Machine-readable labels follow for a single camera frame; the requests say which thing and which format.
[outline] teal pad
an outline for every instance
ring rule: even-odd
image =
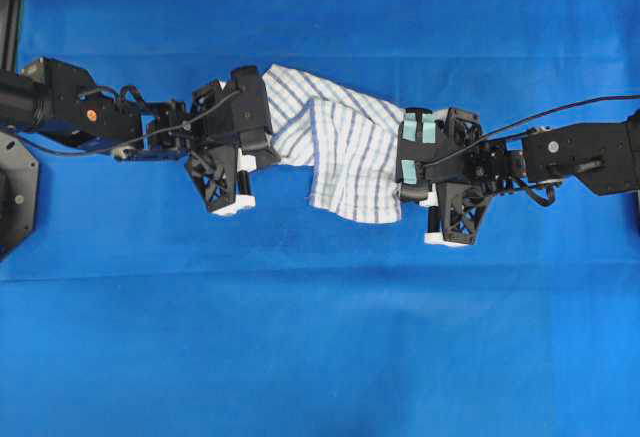
[[[413,160],[402,161],[402,180],[405,184],[416,185],[418,183],[416,163]]]
[[[404,125],[402,126],[402,138],[404,140],[416,141],[416,114],[408,113],[404,115]]]

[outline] striped towel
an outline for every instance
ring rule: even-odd
[[[397,222],[396,138],[404,110],[307,72],[263,76],[282,164],[313,166],[310,204],[356,222]]]

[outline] blue table surface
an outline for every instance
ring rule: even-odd
[[[21,65],[151,101],[278,63],[492,129],[640,82],[640,0],[25,5]],[[417,206],[379,226],[311,208],[309,168],[258,173],[257,208],[220,220],[180,164],[37,156],[37,231],[0,265],[3,437],[640,433],[631,195],[499,198],[452,251],[421,243]]]

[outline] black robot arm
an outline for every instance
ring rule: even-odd
[[[514,141],[520,148],[510,150]],[[493,197],[525,192],[546,207],[571,176],[597,195],[640,189],[640,111],[620,123],[539,127],[493,140],[483,138],[476,114],[460,109],[437,117],[407,109],[400,125],[400,197],[428,207],[427,243],[474,244]]]

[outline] metal bracket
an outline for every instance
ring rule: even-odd
[[[19,140],[0,133],[0,259],[33,232],[39,170]]]

